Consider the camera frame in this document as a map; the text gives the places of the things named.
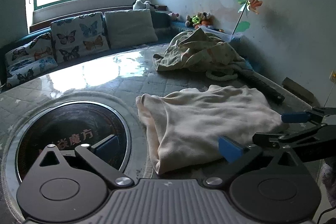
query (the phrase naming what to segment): plush toy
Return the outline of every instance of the plush toy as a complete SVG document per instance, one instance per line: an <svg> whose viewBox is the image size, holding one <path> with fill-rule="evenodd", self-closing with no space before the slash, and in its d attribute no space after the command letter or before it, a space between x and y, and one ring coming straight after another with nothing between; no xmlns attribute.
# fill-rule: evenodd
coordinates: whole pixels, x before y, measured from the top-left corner
<svg viewBox="0 0 336 224"><path fill-rule="evenodd" d="M150 9L151 11L156 10L156 6L153 5L150 1L145 1L142 3L141 0L136 0L133 2L133 10L140 10L140 9Z"/></svg>
<svg viewBox="0 0 336 224"><path fill-rule="evenodd" d="M197 25L205 25L205 26L212 26L213 24L213 16L210 13L197 13L197 15L193 16L192 18L190 16L187 16L185 19L185 26L193 26L196 28Z"/></svg>
<svg viewBox="0 0 336 224"><path fill-rule="evenodd" d="M185 26L189 27L189 26L193 26L195 27L196 25L199 25L202 21L202 13L197 13L197 15L190 17L189 15L187 15L187 17L185 18Z"/></svg>
<svg viewBox="0 0 336 224"><path fill-rule="evenodd" d="M180 15L179 15L179 14L175 14L175 13L170 13L169 16L170 16L171 21L176 21L177 18L178 18Z"/></svg>

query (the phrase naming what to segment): paper flower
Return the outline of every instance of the paper flower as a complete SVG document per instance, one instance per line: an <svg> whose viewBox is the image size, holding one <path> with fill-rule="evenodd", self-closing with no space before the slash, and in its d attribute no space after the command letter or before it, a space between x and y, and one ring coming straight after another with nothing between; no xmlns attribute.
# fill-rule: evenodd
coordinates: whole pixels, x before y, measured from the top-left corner
<svg viewBox="0 0 336 224"><path fill-rule="evenodd" d="M259 12L257 11L257 7L261 6L263 2L261 0L238 0L238 3L243 5L239 9L238 13L242 12L245 8L245 5L247 4L247 7L246 7L247 11L253 11L257 15L259 15Z"/></svg>

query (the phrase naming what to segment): butterfly pillow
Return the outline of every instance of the butterfly pillow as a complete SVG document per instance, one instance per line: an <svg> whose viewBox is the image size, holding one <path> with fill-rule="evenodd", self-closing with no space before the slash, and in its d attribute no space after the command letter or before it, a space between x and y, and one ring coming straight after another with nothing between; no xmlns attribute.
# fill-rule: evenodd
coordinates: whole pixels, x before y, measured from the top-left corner
<svg viewBox="0 0 336 224"><path fill-rule="evenodd" d="M17 67L12 67L12 69L7 72L7 88L13 88L17 85L23 84L36 78L37 76L45 73L52 68L57 67L57 63L53 56L45 56L34 62L29 63L26 61L21 61L22 65Z"/></svg>
<svg viewBox="0 0 336 224"><path fill-rule="evenodd" d="M46 56L53 56L50 33L41 34L33 41L7 52L5 54L7 71Z"/></svg>
<svg viewBox="0 0 336 224"><path fill-rule="evenodd" d="M58 63L109 49L101 12L52 22L51 31Z"/></svg>

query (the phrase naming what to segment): crumpled cloth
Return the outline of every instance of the crumpled cloth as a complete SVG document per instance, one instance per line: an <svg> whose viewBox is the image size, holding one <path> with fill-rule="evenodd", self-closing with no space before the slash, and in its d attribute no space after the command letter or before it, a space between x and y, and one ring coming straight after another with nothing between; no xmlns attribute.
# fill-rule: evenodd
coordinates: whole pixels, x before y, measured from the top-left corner
<svg viewBox="0 0 336 224"><path fill-rule="evenodd" d="M288 126L257 89L211 85L205 92L144 94L136 105L157 174L222 158L220 136L246 144L256 132L279 132Z"/></svg>
<svg viewBox="0 0 336 224"><path fill-rule="evenodd" d="M176 35L164 53L153 55L153 64L157 71L188 68L227 75L232 75L237 67L247 69L245 59L229 43L201 28Z"/></svg>

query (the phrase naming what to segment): bed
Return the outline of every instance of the bed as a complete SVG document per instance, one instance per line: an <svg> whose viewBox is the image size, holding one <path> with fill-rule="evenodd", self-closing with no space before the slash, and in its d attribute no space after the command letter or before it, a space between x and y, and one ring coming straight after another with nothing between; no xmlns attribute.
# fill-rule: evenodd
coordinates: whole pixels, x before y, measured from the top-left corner
<svg viewBox="0 0 336 224"><path fill-rule="evenodd" d="M15 148L20 132L35 115L64 102L89 100L106 104L117 110L127 123L131 135L131 150L125 173L135 181L139 178L156 178L148 161L145 130L137 117L135 98L144 93L165 96L184 88L208 89L209 85L233 85L240 88L240 80L217 82L206 78L203 72L176 70L156 72L152 56L164 52L168 45L141 48L114 54L52 72L0 94L0 156L1 181L0 210L3 223L23 221L15 194L19 182L15 173ZM282 105L270 101L278 113L302 111L310 106L274 82L254 73L285 96ZM289 132L307 129L309 124L292 124ZM167 173L161 178L204 178L216 173L225 164L218 160L205 165L190 166ZM318 177L320 162L306 163L312 176Z"/></svg>

